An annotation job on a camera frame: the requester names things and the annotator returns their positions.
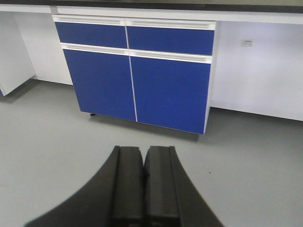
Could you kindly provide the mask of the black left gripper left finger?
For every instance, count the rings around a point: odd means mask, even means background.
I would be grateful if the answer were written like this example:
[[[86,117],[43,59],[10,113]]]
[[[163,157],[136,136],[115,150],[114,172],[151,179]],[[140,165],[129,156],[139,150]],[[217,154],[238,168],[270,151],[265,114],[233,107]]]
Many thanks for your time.
[[[95,175],[27,227],[141,227],[143,160],[138,147],[115,146]]]

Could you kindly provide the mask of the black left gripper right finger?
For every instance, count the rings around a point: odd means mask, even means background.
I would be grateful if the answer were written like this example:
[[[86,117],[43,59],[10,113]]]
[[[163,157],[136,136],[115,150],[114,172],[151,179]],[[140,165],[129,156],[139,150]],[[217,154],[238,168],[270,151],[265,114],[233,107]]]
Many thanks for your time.
[[[145,226],[223,226],[188,177],[174,146],[151,146],[144,173]]]

